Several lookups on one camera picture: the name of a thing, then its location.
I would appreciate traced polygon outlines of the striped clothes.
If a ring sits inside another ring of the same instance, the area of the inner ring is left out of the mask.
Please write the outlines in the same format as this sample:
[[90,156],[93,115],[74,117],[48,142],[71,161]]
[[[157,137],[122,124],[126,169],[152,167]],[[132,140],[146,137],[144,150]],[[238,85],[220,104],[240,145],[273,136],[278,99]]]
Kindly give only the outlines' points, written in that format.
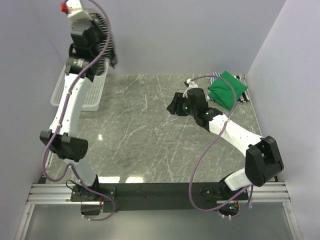
[[106,18],[93,8],[86,8],[85,11],[93,18],[101,32],[104,34],[104,39],[100,43],[99,51],[101,51],[104,48],[107,42],[107,38],[108,36],[110,36],[107,48],[105,49],[102,57],[100,57],[97,61],[98,66],[95,75],[100,76],[107,71],[106,62],[108,62],[112,68],[114,68],[118,63],[118,59],[116,56],[116,46],[114,44],[113,34],[110,34],[110,24],[108,23]]

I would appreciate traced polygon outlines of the green tank top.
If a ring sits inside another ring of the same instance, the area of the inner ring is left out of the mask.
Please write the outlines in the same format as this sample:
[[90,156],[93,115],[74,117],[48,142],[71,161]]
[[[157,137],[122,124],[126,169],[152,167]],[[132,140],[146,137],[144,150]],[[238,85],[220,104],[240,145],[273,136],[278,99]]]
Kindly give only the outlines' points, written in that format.
[[231,110],[234,106],[234,93],[230,86],[218,77],[225,79],[234,89],[237,97],[237,103],[246,103],[250,99],[247,95],[248,87],[243,84],[239,75],[231,75],[224,71],[213,72],[212,77],[209,77],[210,86],[208,87],[207,99],[214,101],[227,110]]

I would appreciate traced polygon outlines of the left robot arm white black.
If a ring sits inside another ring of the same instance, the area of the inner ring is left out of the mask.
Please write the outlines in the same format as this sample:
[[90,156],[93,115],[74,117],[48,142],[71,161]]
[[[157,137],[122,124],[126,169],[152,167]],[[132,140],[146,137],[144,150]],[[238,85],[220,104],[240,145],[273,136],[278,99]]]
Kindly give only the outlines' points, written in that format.
[[54,179],[46,172],[47,155],[55,153],[67,164],[67,169],[72,169],[77,184],[83,186],[82,195],[88,201],[94,201],[100,195],[98,177],[85,159],[88,141],[77,138],[77,132],[84,99],[98,72],[102,56],[100,44],[106,37],[93,20],[83,18],[72,24],[71,38],[73,43],[65,63],[62,99],[49,130],[42,131],[39,136],[45,144],[41,170],[50,181],[62,179]]

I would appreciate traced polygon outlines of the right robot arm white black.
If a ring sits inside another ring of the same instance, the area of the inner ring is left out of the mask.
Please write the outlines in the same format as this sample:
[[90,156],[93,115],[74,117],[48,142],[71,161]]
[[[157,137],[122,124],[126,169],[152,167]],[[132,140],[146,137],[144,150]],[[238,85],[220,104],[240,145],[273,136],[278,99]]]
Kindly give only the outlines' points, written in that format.
[[192,116],[198,126],[220,136],[238,149],[245,157],[243,168],[219,181],[218,192],[230,200],[247,186],[263,186],[284,170],[284,163],[276,140],[252,133],[210,107],[201,88],[190,88],[186,93],[176,92],[167,111],[177,116]]

